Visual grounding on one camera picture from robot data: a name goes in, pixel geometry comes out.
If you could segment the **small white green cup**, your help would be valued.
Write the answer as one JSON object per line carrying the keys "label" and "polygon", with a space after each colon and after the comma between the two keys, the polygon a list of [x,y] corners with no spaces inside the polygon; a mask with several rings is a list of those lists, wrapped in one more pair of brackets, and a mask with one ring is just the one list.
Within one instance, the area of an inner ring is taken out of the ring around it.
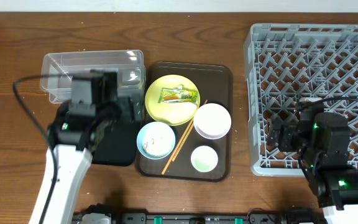
{"label": "small white green cup", "polygon": [[201,173],[212,171],[218,164],[217,152],[209,146],[199,146],[191,153],[191,165]]}

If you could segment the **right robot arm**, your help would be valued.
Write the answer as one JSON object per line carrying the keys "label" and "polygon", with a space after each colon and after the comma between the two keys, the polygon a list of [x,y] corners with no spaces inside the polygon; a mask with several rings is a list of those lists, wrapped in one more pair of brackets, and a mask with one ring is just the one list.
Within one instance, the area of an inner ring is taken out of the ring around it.
{"label": "right robot arm", "polygon": [[296,124],[268,120],[267,145],[298,154],[298,163],[327,223],[358,223],[358,169],[348,162],[351,131],[336,113],[305,115]]}

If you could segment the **blue bowl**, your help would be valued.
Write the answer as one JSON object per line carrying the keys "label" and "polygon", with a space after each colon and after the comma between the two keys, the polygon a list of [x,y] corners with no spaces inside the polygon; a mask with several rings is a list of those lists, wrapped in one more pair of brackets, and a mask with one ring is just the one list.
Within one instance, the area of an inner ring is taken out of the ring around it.
{"label": "blue bowl", "polygon": [[146,158],[158,160],[167,157],[175,148],[176,136],[173,129],[162,122],[151,122],[138,132],[138,151]]}

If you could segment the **pink bowl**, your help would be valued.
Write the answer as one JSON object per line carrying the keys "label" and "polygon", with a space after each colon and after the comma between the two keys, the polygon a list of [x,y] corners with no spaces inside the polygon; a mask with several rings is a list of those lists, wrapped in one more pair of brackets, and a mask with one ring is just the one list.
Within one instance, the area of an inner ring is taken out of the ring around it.
{"label": "pink bowl", "polygon": [[220,139],[231,129],[231,115],[216,103],[207,103],[195,113],[193,124],[197,133],[206,139]]}

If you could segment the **green snack wrapper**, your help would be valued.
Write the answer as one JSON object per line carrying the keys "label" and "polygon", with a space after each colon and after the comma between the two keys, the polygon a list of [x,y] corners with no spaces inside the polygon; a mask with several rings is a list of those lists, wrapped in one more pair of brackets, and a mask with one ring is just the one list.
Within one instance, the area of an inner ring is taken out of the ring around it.
{"label": "green snack wrapper", "polygon": [[196,103],[197,98],[198,91],[179,85],[176,88],[162,88],[158,103]]}

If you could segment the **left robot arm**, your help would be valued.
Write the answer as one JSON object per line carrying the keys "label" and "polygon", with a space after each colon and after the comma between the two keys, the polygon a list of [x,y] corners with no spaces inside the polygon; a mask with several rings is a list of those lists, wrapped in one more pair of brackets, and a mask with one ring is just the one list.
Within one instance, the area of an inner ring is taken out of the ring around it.
{"label": "left robot arm", "polygon": [[144,83],[93,70],[71,78],[70,97],[42,131],[48,145],[45,174],[31,223],[70,223],[92,163],[129,166],[144,118]]}

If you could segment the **rice food waste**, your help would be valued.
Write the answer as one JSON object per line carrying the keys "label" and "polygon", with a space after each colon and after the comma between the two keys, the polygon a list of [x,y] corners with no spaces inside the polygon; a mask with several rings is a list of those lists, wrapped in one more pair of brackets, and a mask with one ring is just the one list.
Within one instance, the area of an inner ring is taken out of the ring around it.
{"label": "rice food waste", "polygon": [[151,157],[163,157],[172,147],[172,138],[167,133],[148,133],[145,135],[142,148]]}

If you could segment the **yellow plate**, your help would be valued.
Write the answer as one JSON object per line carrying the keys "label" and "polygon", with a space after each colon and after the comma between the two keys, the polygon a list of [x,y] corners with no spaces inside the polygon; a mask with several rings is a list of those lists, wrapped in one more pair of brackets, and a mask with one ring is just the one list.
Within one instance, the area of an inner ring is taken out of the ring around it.
{"label": "yellow plate", "polygon": [[[162,88],[176,88],[183,85],[198,91],[196,103],[158,103]],[[164,75],[151,83],[145,94],[145,106],[152,119],[177,126],[189,121],[200,107],[200,93],[197,86],[181,75]]]}

